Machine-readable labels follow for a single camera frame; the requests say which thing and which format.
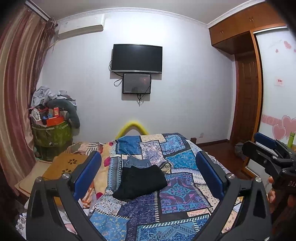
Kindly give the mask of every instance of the green bottle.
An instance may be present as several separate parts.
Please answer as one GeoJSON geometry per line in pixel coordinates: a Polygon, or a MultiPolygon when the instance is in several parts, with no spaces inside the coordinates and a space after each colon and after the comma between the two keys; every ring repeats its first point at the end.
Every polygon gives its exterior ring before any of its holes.
{"type": "Polygon", "coordinates": [[[295,136],[295,133],[294,132],[291,132],[290,133],[289,140],[288,140],[287,147],[292,148],[293,141],[294,141],[294,136],[295,136]]]}

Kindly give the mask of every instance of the wooden floor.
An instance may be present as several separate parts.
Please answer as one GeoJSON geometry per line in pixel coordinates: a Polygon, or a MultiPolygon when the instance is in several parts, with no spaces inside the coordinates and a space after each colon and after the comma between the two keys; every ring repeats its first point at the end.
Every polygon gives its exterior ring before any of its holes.
{"type": "Polygon", "coordinates": [[[204,151],[214,156],[223,166],[241,179],[250,179],[241,172],[243,160],[234,153],[234,147],[228,143],[219,143],[201,147],[204,151]]]}

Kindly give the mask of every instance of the pink heart decal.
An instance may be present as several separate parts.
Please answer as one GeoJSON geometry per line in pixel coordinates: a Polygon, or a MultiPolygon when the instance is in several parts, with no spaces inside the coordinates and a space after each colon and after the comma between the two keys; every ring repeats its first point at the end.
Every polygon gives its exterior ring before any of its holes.
{"type": "Polygon", "coordinates": [[[286,128],[279,126],[278,124],[272,126],[272,133],[276,140],[281,140],[286,135],[286,128]]]}
{"type": "Polygon", "coordinates": [[[291,132],[296,132],[296,118],[290,119],[289,116],[284,115],[281,119],[281,125],[286,128],[286,138],[288,139],[291,132]]]}

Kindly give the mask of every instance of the small sign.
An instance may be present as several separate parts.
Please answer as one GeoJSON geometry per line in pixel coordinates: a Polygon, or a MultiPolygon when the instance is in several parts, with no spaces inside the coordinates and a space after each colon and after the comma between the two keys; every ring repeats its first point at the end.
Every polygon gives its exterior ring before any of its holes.
{"type": "Polygon", "coordinates": [[[281,80],[281,79],[277,79],[277,80],[275,81],[274,85],[276,85],[276,86],[283,86],[283,80],[281,80]]]}

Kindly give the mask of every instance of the wooden cabinet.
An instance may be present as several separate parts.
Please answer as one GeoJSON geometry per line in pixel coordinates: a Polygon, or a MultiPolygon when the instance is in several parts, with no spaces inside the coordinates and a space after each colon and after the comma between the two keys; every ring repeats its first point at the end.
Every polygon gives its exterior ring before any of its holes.
{"type": "Polygon", "coordinates": [[[231,17],[222,21],[220,27],[223,35],[223,40],[237,35],[239,32],[236,21],[234,21],[231,17]]]}
{"type": "Polygon", "coordinates": [[[211,27],[211,42],[215,45],[251,29],[283,22],[272,6],[263,2],[244,9],[211,27]]]}
{"type": "Polygon", "coordinates": [[[233,21],[237,23],[238,33],[241,34],[254,28],[254,23],[248,9],[240,11],[233,15],[233,21]]]}
{"type": "Polygon", "coordinates": [[[237,35],[238,29],[236,23],[227,18],[219,24],[210,28],[210,36],[212,45],[237,35]]]}
{"type": "Polygon", "coordinates": [[[254,28],[284,22],[274,8],[267,3],[254,5],[247,11],[254,23],[254,28]]]}
{"type": "Polygon", "coordinates": [[[212,45],[224,40],[220,24],[216,24],[215,26],[210,28],[210,36],[212,45]]]}

